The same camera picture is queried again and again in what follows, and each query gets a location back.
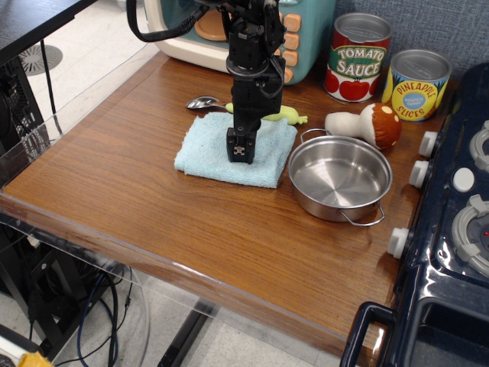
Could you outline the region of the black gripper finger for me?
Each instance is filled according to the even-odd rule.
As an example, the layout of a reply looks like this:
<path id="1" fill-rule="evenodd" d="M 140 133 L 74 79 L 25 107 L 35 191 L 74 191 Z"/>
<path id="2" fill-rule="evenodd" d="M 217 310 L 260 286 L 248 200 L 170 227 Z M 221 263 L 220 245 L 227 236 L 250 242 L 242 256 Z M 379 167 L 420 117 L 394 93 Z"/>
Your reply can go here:
<path id="1" fill-rule="evenodd" d="M 252 164 L 255 155 L 257 132 L 249 132 L 237 137 L 237 161 Z"/>
<path id="2" fill-rule="evenodd" d="M 237 136 L 233 128 L 228 128 L 226 132 L 226 147 L 227 147 L 227 155 L 228 160 L 231 162 L 236 161 L 236 153 L 235 149 L 237 148 Z"/>

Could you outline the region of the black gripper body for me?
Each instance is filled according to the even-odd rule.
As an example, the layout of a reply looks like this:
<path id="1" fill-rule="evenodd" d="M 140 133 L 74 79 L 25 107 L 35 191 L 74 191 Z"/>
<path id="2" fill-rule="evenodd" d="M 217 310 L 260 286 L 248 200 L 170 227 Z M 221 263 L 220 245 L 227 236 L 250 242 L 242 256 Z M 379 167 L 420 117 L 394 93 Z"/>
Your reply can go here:
<path id="1" fill-rule="evenodd" d="M 272 56 L 258 67 L 246 69 L 226 60 L 234 77 L 232 104 L 234 133 L 247 135 L 259 129 L 261 119 L 280 111 L 284 85 L 285 60 Z"/>

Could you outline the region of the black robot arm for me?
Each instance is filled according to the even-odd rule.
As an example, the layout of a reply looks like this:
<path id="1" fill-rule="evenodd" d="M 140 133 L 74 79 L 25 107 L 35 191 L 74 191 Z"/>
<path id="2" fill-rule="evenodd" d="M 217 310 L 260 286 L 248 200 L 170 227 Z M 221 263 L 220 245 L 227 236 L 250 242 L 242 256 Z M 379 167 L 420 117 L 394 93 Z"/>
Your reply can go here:
<path id="1" fill-rule="evenodd" d="M 233 124 L 226 133 L 228 159 L 252 163 L 261 119 L 280 111 L 285 60 L 276 55 L 286 28 L 277 1 L 201 1 L 198 21 L 210 9 L 222 16 L 228 42 L 226 68 L 234 77 Z"/>

